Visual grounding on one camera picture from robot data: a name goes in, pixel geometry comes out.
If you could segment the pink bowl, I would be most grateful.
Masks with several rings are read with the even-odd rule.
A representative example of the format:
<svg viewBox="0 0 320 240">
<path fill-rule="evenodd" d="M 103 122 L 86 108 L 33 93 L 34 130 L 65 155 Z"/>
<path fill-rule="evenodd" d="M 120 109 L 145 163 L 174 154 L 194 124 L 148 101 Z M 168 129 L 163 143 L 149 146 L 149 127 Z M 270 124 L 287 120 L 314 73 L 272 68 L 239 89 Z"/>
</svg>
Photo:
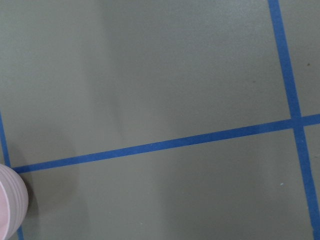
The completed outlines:
<svg viewBox="0 0 320 240">
<path fill-rule="evenodd" d="M 25 182 L 10 167 L 0 165 L 0 238 L 8 240 L 23 223 L 29 205 Z"/>
</svg>

